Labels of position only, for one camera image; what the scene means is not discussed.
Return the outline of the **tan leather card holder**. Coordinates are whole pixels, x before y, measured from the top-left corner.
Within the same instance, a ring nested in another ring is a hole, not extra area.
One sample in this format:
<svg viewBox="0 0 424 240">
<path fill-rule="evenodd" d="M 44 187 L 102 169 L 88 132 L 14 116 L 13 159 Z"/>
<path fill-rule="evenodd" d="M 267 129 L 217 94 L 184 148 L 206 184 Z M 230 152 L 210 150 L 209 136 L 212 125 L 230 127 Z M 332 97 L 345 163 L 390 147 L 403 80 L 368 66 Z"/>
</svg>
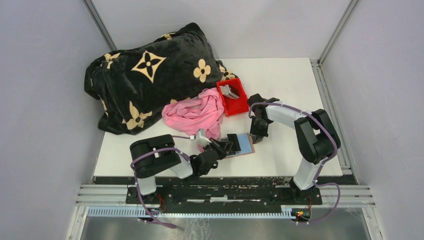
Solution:
<svg viewBox="0 0 424 240">
<path fill-rule="evenodd" d="M 230 153 L 225 157 L 226 159 L 229 158 L 235 158 L 235 157 L 239 157 L 239 156 L 244 156 L 244 155 L 249 155 L 249 154 L 253 154 L 255 153 L 255 148 L 254 148 L 254 144 L 253 144 L 253 140 L 250 136 L 249 133 L 240 133 L 237 134 L 238 136 L 238 140 L 240 143 L 240 147 L 241 147 L 241 151 L 237 152 L 236 154 Z M 219 141 L 221 142 L 229 142 L 227 135 L 225 137 L 221 137 L 219 139 Z"/>
</svg>

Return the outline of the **red plastic bin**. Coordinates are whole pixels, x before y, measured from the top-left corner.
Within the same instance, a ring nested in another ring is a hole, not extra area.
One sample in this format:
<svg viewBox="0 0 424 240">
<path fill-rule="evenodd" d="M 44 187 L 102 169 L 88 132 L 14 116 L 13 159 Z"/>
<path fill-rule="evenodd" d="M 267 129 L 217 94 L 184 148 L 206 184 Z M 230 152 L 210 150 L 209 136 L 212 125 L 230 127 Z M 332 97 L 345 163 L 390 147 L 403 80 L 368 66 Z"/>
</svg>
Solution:
<svg viewBox="0 0 424 240">
<path fill-rule="evenodd" d="M 223 85 L 230 85 L 233 90 L 237 91 L 237 94 L 240 96 L 240 98 L 230 99 L 223 96 L 220 90 L 220 86 Z M 246 113 L 249 110 L 249 105 L 247 103 L 248 98 L 239 78 L 232 78 L 224 81 L 219 81 L 216 83 L 216 87 L 222 99 L 222 104 L 226 117 Z"/>
</svg>

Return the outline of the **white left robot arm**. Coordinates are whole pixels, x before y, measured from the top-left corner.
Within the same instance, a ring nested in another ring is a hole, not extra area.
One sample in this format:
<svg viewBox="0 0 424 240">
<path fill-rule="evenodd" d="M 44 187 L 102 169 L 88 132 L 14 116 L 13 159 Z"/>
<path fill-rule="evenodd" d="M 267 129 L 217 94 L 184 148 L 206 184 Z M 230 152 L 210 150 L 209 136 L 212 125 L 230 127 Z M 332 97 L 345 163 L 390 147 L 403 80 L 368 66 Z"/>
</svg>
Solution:
<svg viewBox="0 0 424 240">
<path fill-rule="evenodd" d="M 156 175 L 171 170 L 179 179 L 193 181 L 205 176 L 218 167 L 218 161 L 240 150 L 238 139 L 220 141 L 206 137 L 204 130 L 195 135 L 180 136 L 181 139 L 195 141 L 203 151 L 187 155 L 178 149 L 174 139 L 177 135 L 165 134 L 138 140 L 129 147 L 138 197 L 149 204 L 158 195 Z"/>
</svg>

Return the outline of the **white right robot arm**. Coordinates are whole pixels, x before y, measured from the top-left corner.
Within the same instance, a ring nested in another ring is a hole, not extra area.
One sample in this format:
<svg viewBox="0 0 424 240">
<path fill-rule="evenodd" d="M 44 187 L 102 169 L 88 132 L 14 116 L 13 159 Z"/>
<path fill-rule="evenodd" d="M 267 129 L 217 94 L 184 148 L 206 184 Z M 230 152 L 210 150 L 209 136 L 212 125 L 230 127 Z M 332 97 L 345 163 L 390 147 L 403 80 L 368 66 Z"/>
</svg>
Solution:
<svg viewBox="0 0 424 240">
<path fill-rule="evenodd" d="M 288 196 L 293 203 L 302 204 L 309 198 L 308 190 L 316 186 L 323 165 L 337 155 L 341 146 L 328 113 L 323 109 L 301 110 L 274 97 L 265 99 L 258 93 L 250 96 L 247 104 L 249 134 L 254 144 L 268 137 L 269 125 L 274 122 L 295 131 L 302 160 L 290 181 Z"/>
</svg>

